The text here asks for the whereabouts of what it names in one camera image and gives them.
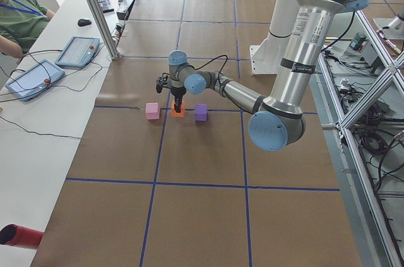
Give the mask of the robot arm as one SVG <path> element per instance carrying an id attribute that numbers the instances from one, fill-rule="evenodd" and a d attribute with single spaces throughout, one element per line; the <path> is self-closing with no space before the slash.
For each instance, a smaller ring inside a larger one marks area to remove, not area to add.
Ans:
<path id="1" fill-rule="evenodd" d="M 176 111 L 180 111 L 186 93 L 197 95 L 213 90 L 250 113 L 248 133 L 258 148 L 281 150 L 305 132 L 302 98 L 334 17 L 364 9 L 369 1 L 276 0 L 268 36 L 251 54 L 251 59 L 259 62 L 259 73 L 267 73 L 271 65 L 276 67 L 274 84 L 267 95 L 236 82 L 220 70 L 195 68 L 181 50 L 169 54 L 169 72 L 157 81 L 156 88 L 170 90 Z"/>

